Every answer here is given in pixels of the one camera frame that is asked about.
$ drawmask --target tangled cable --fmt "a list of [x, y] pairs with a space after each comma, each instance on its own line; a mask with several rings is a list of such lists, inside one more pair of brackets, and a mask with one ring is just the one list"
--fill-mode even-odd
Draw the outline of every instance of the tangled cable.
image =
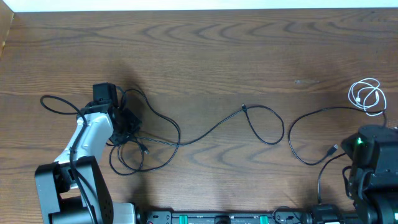
[[[377, 83], [376, 86], [370, 84], [367, 81], [375, 81]], [[362, 87], [360, 90], [358, 90], [358, 92], [356, 93], [356, 95], [354, 94], [355, 91], [355, 87], [359, 84], [365, 85], [365, 87]], [[351, 87], [349, 88], [348, 91], [348, 99], [349, 101], [356, 106], [357, 108], [361, 108], [363, 111], [366, 112], [367, 109], [372, 108], [373, 106], [376, 106], [379, 103], [379, 99], [380, 99], [380, 94], [383, 97], [383, 101], [384, 101], [384, 110], [387, 109], [387, 100], [386, 100], [386, 96], [384, 95], [384, 92], [379, 88], [380, 87], [380, 82], [379, 80], [375, 79], [375, 78], [364, 78], [356, 83], [353, 83], [351, 85]], [[361, 98], [359, 97], [359, 95], [361, 94], [361, 92], [363, 90], [370, 90], [370, 92], [365, 96], [363, 102], [361, 103]], [[375, 97], [375, 102], [371, 105], [367, 105], [366, 101], [368, 100], [369, 96], [371, 96], [372, 94], [374, 94]], [[380, 113], [368, 113], [366, 112], [366, 114], [368, 116], [378, 116], [380, 115], [382, 112]]]
[[[262, 143], [264, 143], [264, 144], [267, 144], [267, 145], [275, 145], [275, 144], [278, 144], [278, 143], [283, 139], [284, 134], [285, 134], [284, 121], [283, 121], [283, 119], [282, 119], [274, 110], [272, 110], [272, 109], [269, 108], [269, 107], [263, 106], [263, 105], [255, 105], [255, 106], [247, 106], [247, 107], [246, 107], [246, 105], [242, 105], [242, 109], [241, 109], [241, 110], [239, 110], [239, 111], [237, 111], [237, 112], [235, 112], [235, 113], [229, 115], [229, 116], [226, 117], [225, 119], [221, 120], [219, 123], [217, 123], [216, 125], [214, 125], [209, 131], [207, 131], [205, 134], [201, 135], [199, 138], [196, 138], [196, 139], [191, 140], [191, 141], [189, 141], [189, 142], [181, 143], [181, 129], [180, 129], [179, 125], [178, 125], [174, 120], [172, 120], [171, 118], [168, 118], [168, 117], [166, 117], [166, 116], [164, 116], [164, 115], [158, 113], [155, 109], [153, 109], [153, 107], [150, 105], [149, 100], [148, 100], [148, 98], [146, 97], [146, 95], [144, 94], [143, 91], [140, 91], [140, 90], [137, 90], [137, 89], [134, 89], [134, 88], [131, 88], [131, 89], [128, 89], [128, 90], [124, 91], [124, 92], [123, 92], [122, 99], [121, 99], [121, 108], [124, 108], [124, 107], [127, 105], [127, 92], [129, 92], [129, 91], [133, 91], [133, 92], [138, 93], [139, 95], [141, 95], [141, 96], [143, 97], [143, 99], [145, 100], [147, 106], [149, 107], [149, 109], [150, 109], [153, 113], [155, 113], [157, 116], [161, 117], [162, 119], [165, 119], [166, 121], [170, 122], [170, 123], [175, 127], [175, 129], [177, 130], [177, 142], [176, 142], [176, 143], [173, 143], [173, 142], [167, 142], [167, 141], [160, 141], [160, 140], [157, 140], [157, 139], [151, 139], [151, 138], [147, 138], [147, 137], [140, 137], [140, 136], [135, 136], [135, 135], [133, 135], [133, 136], [129, 136], [128, 139], [127, 139], [126, 141], [123, 141], [123, 143], [121, 143], [121, 144], [114, 144], [114, 145], [112, 145], [113, 148], [112, 148], [111, 152], [109, 153], [109, 165], [111, 166], [112, 170], [113, 170], [117, 175], [133, 175], [133, 174], [135, 174], [136, 172], [147, 172], [147, 171], [153, 171], [153, 170], [158, 170], [158, 169], [163, 168], [164, 166], [166, 166], [166, 165], [174, 158], [174, 156], [176, 155], [176, 153], [177, 153], [177, 151], [178, 151], [178, 149], [179, 149], [180, 146], [187, 146], [187, 145], [193, 144], [193, 143], [195, 143], [195, 142], [201, 140], [202, 138], [204, 138], [205, 136], [207, 136], [209, 133], [211, 133], [215, 128], [217, 128], [219, 125], [223, 124], [225, 121], [231, 119], [232, 117], [234, 117], [234, 116], [236, 116], [237, 114], [240, 114], [240, 113], [242, 113], [242, 112], [246, 115], [246, 119], [248, 120], [248, 123], [249, 123], [249, 126], [250, 126], [252, 132], [256, 135], [256, 137], [258, 138], [258, 140], [260, 140], [260, 142], [262, 142]], [[253, 126], [252, 126], [252, 124], [251, 124], [251, 122], [250, 122], [249, 115], [248, 115], [248, 110], [254, 109], [254, 108], [262, 108], [262, 109], [269, 110], [271, 113], [273, 113], [273, 114], [280, 120], [280, 123], [281, 123], [281, 125], [282, 125], [282, 135], [280, 136], [280, 138], [279, 138], [278, 140], [276, 140], [275, 142], [267, 142], [267, 141], [263, 140], [263, 139], [258, 135], [258, 133], [254, 130], [254, 128], [253, 128]], [[168, 161], [166, 161], [166, 162], [165, 162], [164, 164], [162, 164], [161, 166], [153, 167], [153, 168], [150, 168], [150, 169], [142, 169], [142, 165], [143, 165], [143, 163], [144, 163], [144, 155], [145, 155], [144, 152], [147, 150], [147, 148], [145, 147], [145, 145], [143, 145], [142, 143], [140, 143], [138, 140], [146, 140], [146, 141], [157, 142], [157, 143], [160, 143], [160, 144], [165, 144], [165, 145], [168, 145], [168, 146], [174, 146], [175, 149], [174, 149], [174, 152], [173, 152], [173, 154], [171, 155], [171, 157], [168, 159]], [[124, 145], [124, 144], [125, 144], [126, 142], [128, 142], [128, 141], [134, 142], [134, 143], [136, 143], [136, 144], [140, 147], [140, 150], [141, 150], [141, 164], [140, 164], [140, 166], [139, 166], [138, 169], [132, 168], [131, 166], [127, 165], [126, 162], [125, 162], [125, 160], [123, 159], [122, 154], [120, 153], [120, 150], [121, 150], [122, 145]], [[118, 148], [118, 150], [117, 150], [117, 152], [118, 152], [118, 153], [117, 153], [117, 155], [118, 155], [118, 161], [119, 161], [125, 168], [131, 170], [132, 172], [127, 173], [127, 174], [124, 174], [124, 173], [118, 172], [118, 171], [114, 168], [114, 166], [113, 166], [113, 164], [112, 164], [112, 153], [113, 153], [113, 151], [114, 151], [116, 148]]]

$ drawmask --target green led light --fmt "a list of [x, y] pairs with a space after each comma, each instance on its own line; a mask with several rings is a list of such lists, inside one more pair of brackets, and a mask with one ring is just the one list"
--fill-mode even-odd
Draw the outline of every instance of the green led light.
[[356, 143], [357, 144], [362, 144], [363, 142], [362, 142], [362, 139], [361, 138], [358, 138], [357, 140], [356, 140]]

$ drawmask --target white wall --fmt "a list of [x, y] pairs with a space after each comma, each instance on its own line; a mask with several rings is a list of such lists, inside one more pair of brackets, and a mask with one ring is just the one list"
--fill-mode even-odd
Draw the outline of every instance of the white wall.
[[14, 12], [398, 7], [398, 0], [4, 0]]

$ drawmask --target wooden table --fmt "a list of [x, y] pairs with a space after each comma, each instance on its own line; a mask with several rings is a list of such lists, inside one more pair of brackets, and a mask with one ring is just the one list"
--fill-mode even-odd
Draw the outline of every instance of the wooden table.
[[[387, 96], [388, 125], [395, 126], [397, 28], [396, 9], [18, 13], [0, 62], [0, 222], [42, 222], [34, 171], [62, 152], [76, 128], [74, 116], [41, 107], [44, 94], [83, 107], [92, 99], [92, 84], [139, 85], [155, 109], [176, 120], [185, 142], [242, 103], [271, 107], [288, 128], [301, 114], [349, 106], [350, 85], [374, 77]], [[142, 99], [131, 95], [129, 106], [141, 114], [142, 135], [176, 140], [173, 126]], [[270, 112], [249, 115], [265, 140], [280, 136]], [[300, 121], [292, 141], [300, 156], [315, 161], [361, 125], [381, 121], [327, 111]], [[163, 163], [173, 151], [146, 145], [145, 167]], [[113, 200], [145, 209], [263, 211], [317, 202], [322, 165], [301, 164], [286, 136], [276, 146], [259, 142], [243, 114], [181, 147], [159, 171], [120, 177], [109, 168], [109, 151], [99, 164]], [[128, 144], [124, 156], [137, 165], [135, 145]], [[325, 203], [342, 210], [353, 209], [341, 176], [348, 164], [348, 157], [332, 162], [322, 179]]]

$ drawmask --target cable connector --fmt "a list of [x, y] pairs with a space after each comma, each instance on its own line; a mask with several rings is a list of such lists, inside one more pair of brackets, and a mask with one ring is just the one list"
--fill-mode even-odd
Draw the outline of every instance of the cable connector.
[[242, 110], [245, 113], [248, 111], [248, 109], [246, 108], [246, 105], [244, 103], [242, 103]]
[[149, 150], [148, 150], [148, 148], [144, 145], [144, 144], [141, 144], [141, 143], [138, 143], [138, 145], [139, 145], [139, 148], [145, 153], [145, 154], [149, 154]]
[[337, 151], [337, 149], [338, 149], [338, 145], [335, 144], [334, 146], [332, 146], [332, 147], [328, 150], [327, 155], [328, 155], [328, 156], [333, 155], [333, 153], [335, 153], [335, 152]]

